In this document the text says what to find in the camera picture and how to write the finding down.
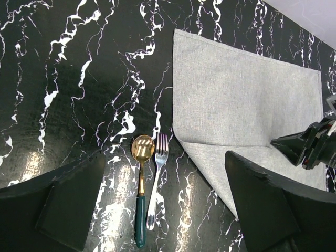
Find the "grey cloth napkin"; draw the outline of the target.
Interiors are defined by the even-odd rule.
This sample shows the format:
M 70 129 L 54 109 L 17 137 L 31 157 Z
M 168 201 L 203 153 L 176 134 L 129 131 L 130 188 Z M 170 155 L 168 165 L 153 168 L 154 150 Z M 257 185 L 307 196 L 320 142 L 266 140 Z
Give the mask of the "grey cloth napkin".
M 272 139 L 323 117 L 321 73 L 176 29 L 173 131 L 219 198 L 236 214 L 225 153 L 302 184 L 326 189 L 326 168 L 292 165 Z

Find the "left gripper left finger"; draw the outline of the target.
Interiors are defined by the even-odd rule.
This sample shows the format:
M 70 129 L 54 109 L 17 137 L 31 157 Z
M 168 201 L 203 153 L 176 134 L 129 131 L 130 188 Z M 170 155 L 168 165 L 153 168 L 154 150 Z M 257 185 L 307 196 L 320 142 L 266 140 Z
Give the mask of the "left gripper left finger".
M 1 251 L 83 251 L 106 157 L 101 152 L 1 189 Z

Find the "gold spoon green handle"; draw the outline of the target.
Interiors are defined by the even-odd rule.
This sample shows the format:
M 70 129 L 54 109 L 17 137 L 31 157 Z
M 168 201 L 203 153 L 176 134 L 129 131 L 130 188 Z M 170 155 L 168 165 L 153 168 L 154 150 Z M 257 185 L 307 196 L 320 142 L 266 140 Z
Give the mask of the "gold spoon green handle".
M 144 163 L 148 161 L 155 150 L 155 143 L 148 135 L 138 136 L 132 143 L 131 153 L 140 165 L 138 195 L 135 211 L 135 242 L 137 248 L 145 245 L 146 223 L 145 223 L 145 189 L 144 189 Z

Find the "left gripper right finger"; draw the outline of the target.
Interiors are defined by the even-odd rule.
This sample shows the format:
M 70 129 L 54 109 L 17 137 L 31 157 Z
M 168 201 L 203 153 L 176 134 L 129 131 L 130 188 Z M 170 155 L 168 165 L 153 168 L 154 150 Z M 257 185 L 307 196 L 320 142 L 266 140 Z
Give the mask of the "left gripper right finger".
M 225 170 L 248 251 L 335 251 L 335 194 L 233 151 Z

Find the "silver fork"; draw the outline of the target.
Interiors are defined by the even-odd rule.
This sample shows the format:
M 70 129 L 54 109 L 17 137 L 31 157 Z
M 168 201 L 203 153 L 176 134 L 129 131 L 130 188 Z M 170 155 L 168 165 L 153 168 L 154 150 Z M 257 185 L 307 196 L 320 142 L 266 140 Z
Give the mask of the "silver fork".
M 160 133 L 156 140 L 156 150 L 154 157 L 156 163 L 156 172 L 148 207 L 148 214 L 146 218 L 147 230 L 152 230 L 155 225 L 156 199 L 157 199 L 157 187 L 158 187 L 159 175 L 161 172 L 161 168 L 167 162 L 168 156 L 169 156 L 169 142 L 167 135 Z

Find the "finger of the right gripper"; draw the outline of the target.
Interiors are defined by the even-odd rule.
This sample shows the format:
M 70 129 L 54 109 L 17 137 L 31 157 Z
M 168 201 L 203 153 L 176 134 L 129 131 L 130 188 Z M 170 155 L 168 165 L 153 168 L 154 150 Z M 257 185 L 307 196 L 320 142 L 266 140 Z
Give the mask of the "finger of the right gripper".
M 299 132 L 272 139 L 270 144 L 279 150 L 294 166 L 302 163 L 305 151 L 311 144 L 310 132 Z

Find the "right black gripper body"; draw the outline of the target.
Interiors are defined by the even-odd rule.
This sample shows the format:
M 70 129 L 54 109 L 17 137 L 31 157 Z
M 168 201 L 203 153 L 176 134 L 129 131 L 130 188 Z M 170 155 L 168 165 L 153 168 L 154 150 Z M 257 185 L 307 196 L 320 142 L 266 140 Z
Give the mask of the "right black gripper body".
M 323 118 L 308 128 L 302 167 L 311 170 L 320 163 L 335 168 L 335 119 Z

